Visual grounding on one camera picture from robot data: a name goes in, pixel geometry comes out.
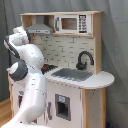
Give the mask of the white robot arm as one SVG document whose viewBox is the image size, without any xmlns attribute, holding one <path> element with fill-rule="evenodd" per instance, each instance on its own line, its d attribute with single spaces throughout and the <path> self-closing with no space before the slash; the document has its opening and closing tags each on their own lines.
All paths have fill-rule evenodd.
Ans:
<svg viewBox="0 0 128 128">
<path fill-rule="evenodd" d="M 44 57 L 40 49 L 31 44 L 31 37 L 23 26 L 13 29 L 4 40 L 4 46 L 19 59 L 7 69 L 11 80 L 25 87 L 17 114 L 1 128 L 45 128 L 31 125 L 46 108 L 47 83 L 41 72 Z"/>
</svg>

